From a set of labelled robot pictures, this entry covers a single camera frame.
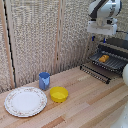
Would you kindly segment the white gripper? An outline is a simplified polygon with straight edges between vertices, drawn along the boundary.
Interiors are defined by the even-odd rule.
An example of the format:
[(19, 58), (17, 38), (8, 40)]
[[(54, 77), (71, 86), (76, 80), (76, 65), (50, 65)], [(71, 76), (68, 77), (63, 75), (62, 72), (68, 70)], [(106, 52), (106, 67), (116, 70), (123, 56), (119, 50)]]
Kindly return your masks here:
[[(96, 21), (89, 21), (87, 26), (87, 31), (93, 34), (102, 35), (115, 35), (117, 31), (117, 20), (107, 20), (106, 23), (98, 24)], [(92, 34), (92, 41), (95, 41), (96, 36)], [(103, 43), (106, 43), (107, 38), (104, 36)]]

